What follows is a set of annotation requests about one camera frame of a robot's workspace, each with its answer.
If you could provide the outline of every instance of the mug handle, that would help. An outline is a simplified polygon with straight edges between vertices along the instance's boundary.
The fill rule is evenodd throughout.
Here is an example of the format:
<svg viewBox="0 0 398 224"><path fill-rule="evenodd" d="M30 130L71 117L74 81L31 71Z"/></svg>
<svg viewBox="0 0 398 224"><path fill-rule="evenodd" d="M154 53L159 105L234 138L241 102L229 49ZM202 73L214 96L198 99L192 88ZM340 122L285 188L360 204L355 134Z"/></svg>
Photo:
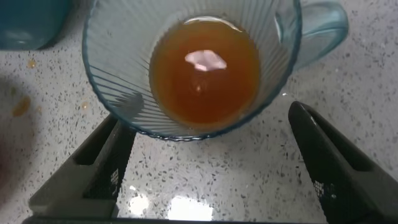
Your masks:
<svg viewBox="0 0 398 224"><path fill-rule="evenodd" d="M302 39L294 69L320 59L348 34L346 11L336 1L317 1L302 6Z"/></svg>

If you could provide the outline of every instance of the blue glass mug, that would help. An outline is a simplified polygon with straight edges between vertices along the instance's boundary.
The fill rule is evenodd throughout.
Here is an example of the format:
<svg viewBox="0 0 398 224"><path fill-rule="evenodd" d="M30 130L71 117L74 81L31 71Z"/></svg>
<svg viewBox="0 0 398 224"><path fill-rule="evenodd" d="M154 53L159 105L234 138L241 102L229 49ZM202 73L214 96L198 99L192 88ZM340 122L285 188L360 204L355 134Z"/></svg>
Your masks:
<svg viewBox="0 0 398 224"><path fill-rule="evenodd" d="M242 27L261 61L259 91L251 106L234 123L213 130L169 118L149 85L156 43L175 24L198 16ZM248 122L272 102L293 69L324 56L347 33L347 15L336 1L302 7L299 0L97 0L85 24L83 61L95 93L115 117L153 138L191 141Z"/></svg>

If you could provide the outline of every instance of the mug rim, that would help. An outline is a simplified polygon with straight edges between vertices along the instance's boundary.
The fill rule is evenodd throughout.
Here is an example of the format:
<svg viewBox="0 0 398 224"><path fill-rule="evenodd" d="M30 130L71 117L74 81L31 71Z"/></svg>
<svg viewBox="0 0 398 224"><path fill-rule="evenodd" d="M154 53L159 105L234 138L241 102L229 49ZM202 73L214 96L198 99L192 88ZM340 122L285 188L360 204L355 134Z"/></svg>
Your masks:
<svg viewBox="0 0 398 224"><path fill-rule="evenodd" d="M93 91L95 92L99 101L111 113L112 116L114 116L114 117L116 117L116 119L120 120L125 126L130 127L131 129L137 131L140 134L143 134L143 135L146 135L146 136L149 136L152 138L161 139L161 140L171 140L171 141L203 140L203 139L207 139L207 138L214 138L214 137L220 136L222 134L226 134L234 129L239 128L243 124L250 122L255 116L257 116L259 113L261 113L267 106L269 106L274 101L275 97L279 94L282 87L285 86L285 84L287 83L287 79L292 74L294 65L297 61L297 57L299 56L300 43L301 43L301 38L302 38L302 11L301 11L300 0L292 0L295 12L297 14L296 27L298 28L297 32L295 34L295 42L294 42L294 47L292 49L292 56L290 58L290 61L288 62L286 71L284 72L282 78L280 79L280 82L271 91L269 96L266 98L266 100L261 105L259 105L254 111L249 113L243 119L223 128L221 130L218 130L218 131L213 131L210 133L194 135L194 136L173 136L173 135L165 135L162 133L157 133L155 131L151 131L146 128L142 128L139 125L136 125L136 124L128 121L127 119L124 118L124 116L120 115L116 110L112 109L112 107L110 106L108 101L100 93L100 90L98 89L97 84L93 79L93 74L90 70L90 63L88 62L87 30L88 30L88 23L91 19L91 15L92 15L93 11L95 10L95 4L97 1L99 1L99 0L95 0L95 1L91 2L90 12L88 13L88 15L85 19L84 28L83 28L83 38L82 38L82 42L81 42L81 55L83 58L83 64L85 66L85 71L86 71L86 75L88 77L88 81L89 81L90 85L93 87Z"/></svg>

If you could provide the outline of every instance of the countertop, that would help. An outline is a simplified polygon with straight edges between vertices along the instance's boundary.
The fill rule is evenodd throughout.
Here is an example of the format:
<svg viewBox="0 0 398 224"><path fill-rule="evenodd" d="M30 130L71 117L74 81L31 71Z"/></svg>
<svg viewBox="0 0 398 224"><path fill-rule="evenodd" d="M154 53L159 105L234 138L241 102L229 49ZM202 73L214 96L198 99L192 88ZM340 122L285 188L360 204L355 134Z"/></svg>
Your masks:
<svg viewBox="0 0 398 224"><path fill-rule="evenodd" d="M204 141L138 134L119 216L326 222L287 119L294 100L314 107L398 179L398 2L343 5L348 38L294 72L250 123ZM49 49L0 52L1 223L31 215L29 197L108 115L81 59L87 9L83 2L74 10ZM29 110L14 118L12 109L23 96L31 99Z"/></svg>

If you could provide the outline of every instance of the tea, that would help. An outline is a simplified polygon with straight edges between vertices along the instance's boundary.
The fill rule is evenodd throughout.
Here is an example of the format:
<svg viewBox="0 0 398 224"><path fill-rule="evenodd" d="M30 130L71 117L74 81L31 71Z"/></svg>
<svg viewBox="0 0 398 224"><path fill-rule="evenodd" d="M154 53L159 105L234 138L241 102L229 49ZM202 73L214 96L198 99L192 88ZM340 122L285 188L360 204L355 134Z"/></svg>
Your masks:
<svg viewBox="0 0 398 224"><path fill-rule="evenodd" d="M197 17L168 31L150 64L151 90L172 119L213 129L239 119L256 96L259 56L242 29Z"/></svg>

